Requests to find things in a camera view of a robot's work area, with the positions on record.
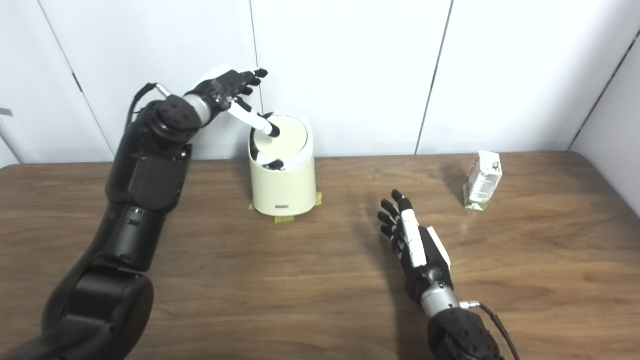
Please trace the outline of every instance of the black robotic arm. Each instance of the black robotic arm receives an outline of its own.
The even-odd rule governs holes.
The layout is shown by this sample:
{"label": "black robotic arm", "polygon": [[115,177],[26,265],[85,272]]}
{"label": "black robotic arm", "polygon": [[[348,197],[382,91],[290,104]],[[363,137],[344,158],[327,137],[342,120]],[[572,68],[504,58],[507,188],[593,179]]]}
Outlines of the black robotic arm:
{"label": "black robotic arm", "polygon": [[428,344],[436,360],[501,360],[500,348],[482,318],[469,311],[486,311],[507,341],[516,360],[518,352],[498,316],[477,301],[458,301],[453,292],[451,260],[432,227],[420,226],[411,201],[397,190],[397,202],[382,200],[380,231],[391,241],[392,250],[406,275],[405,289],[422,305],[429,318]]}
{"label": "black robotic arm", "polygon": [[164,220],[178,204],[191,161],[189,141],[220,113],[269,136],[279,129],[252,111],[250,95],[267,75],[228,66],[184,97],[152,101],[132,122],[136,95],[106,185],[109,204],[91,245],[54,290],[42,315],[42,335],[1,360],[124,359],[142,336],[154,300],[149,270]]}

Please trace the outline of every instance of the cream trash can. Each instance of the cream trash can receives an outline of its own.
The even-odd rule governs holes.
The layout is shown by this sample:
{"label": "cream trash can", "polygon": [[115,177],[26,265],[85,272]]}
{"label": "cream trash can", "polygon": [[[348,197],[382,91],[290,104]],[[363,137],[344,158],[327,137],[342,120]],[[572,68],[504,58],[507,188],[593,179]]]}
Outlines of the cream trash can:
{"label": "cream trash can", "polygon": [[316,163],[311,124],[304,116],[276,111],[269,121],[280,136],[254,129],[249,136],[253,207],[272,217],[292,217],[316,205]]}

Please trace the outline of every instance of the table surface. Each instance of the table surface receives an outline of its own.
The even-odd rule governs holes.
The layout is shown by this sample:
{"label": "table surface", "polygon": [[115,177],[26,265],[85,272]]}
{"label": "table surface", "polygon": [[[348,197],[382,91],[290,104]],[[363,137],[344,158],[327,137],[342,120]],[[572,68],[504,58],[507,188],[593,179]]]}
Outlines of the table surface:
{"label": "table surface", "polygon": [[[572,152],[503,154],[487,211],[465,210],[472,159],[318,159],[324,204],[282,224],[248,209],[245,161],[194,162],[128,359],[430,359],[422,308],[378,233],[393,188],[438,231],[458,298],[498,313],[523,359],[636,358],[640,219]],[[109,168],[0,172],[0,353],[38,335],[45,301],[102,218]]]}

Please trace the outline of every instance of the black cable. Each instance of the black cable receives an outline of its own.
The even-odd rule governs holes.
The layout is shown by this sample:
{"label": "black cable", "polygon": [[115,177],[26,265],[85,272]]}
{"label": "black cable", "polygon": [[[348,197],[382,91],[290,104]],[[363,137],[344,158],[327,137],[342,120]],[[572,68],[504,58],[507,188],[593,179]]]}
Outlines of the black cable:
{"label": "black cable", "polygon": [[502,321],[500,321],[500,318],[498,317],[498,315],[494,314],[491,310],[489,310],[488,307],[484,306],[483,304],[480,304],[480,308],[484,310],[485,313],[487,313],[487,315],[489,315],[489,317],[491,318],[491,321],[493,321],[495,326],[498,328],[498,330],[502,334],[502,337],[507,341],[507,345],[509,345],[509,348],[511,349],[513,358],[515,360],[520,360],[518,351],[516,350],[516,347],[513,344],[513,341],[511,341],[511,337],[509,337],[509,333],[507,332],[507,329],[504,328],[504,325],[502,324]]}
{"label": "black cable", "polygon": [[131,106],[129,107],[129,113],[127,114],[127,122],[125,123],[124,129],[127,131],[127,128],[133,122],[133,112],[136,110],[136,106],[138,102],[147,95],[150,91],[155,89],[157,83],[148,83],[146,84],[140,91],[133,97],[133,101],[131,102]]}

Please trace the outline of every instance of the small carton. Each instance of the small carton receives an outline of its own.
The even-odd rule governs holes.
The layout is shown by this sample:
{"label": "small carton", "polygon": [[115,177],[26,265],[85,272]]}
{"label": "small carton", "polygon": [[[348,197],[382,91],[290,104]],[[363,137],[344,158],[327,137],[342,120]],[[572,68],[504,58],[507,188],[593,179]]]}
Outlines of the small carton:
{"label": "small carton", "polygon": [[500,154],[479,151],[463,187],[465,208],[484,211],[501,178]]}

